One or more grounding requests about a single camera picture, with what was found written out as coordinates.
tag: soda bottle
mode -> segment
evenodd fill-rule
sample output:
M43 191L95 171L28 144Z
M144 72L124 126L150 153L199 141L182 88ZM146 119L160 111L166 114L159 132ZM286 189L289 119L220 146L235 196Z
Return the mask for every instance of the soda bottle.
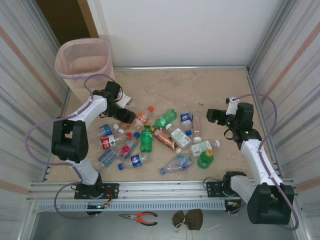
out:
M148 122L152 112L154 111L153 106L149 106L147 110L140 113L134 120L134 128L136 131L142 129L142 127Z
M140 167L148 162L151 162L151 158L148 152L141 152L135 156L130 158L130 161L125 161L124 163L120 163L118 165L119 170L123 169L133 169Z
M117 156L121 160L126 160L128 157L130 157L131 153L134 151L138 144L138 138L140 137L139 132L135 132L133 137L129 138L125 145L120 149L119 153Z
M180 115L182 128L185 130L185 134L187 136L192 135L192 121L191 115L187 109L182 110L182 114Z
M127 138L131 138L132 134L127 133L127 134L122 134L122 133L115 133L112 135L104 136L100 138L100 146L102 146L103 149L108 149L115 147L116 145L121 145L124 143Z
M114 148L108 148L104 154L102 154L98 158L98 162L94 163L93 168L97 171L101 170L102 168L109 167L117 158L117 154L114 151Z
M172 126L171 123L169 123L165 129L168 131L170 136L172 137L173 141L178 144L178 146L183 149L185 148L190 142L190 138L187 137L183 131L180 130L180 128L176 126Z
M159 140L162 144L166 145L171 150L175 151L177 154L181 152L181 148L175 143L175 141L170 137L170 135L163 128L155 129L153 126L150 127L153 132L153 136Z
M192 122L193 122L193 142L198 144L201 143L201 121L200 121L200 112L193 113L192 116Z
M131 127L131 124L130 123L125 123L123 121L121 121L119 124L118 124L118 132L122 133L125 132L125 130L129 129Z
M194 157L200 156L203 151L214 150L220 148L220 141L203 141L197 144L194 144L190 147L190 151Z
M119 129L118 124L106 124L100 127L99 130L94 130L88 133L88 140L109 136Z
M172 159L163 168L160 168L159 171L161 175L175 173L188 169L192 164L193 158L190 155L182 154Z
M166 113L163 114L161 117L159 117L157 120L155 120L153 127L155 129L165 128L169 123L171 123L177 117L178 117L177 113L173 109L170 109L166 111Z
M149 125L144 126L144 130L141 132L141 144L140 151L143 152L152 152L152 135L153 132Z
M207 169L214 161L214 152L210 149L203 151L198 158L198 166L202 169Z

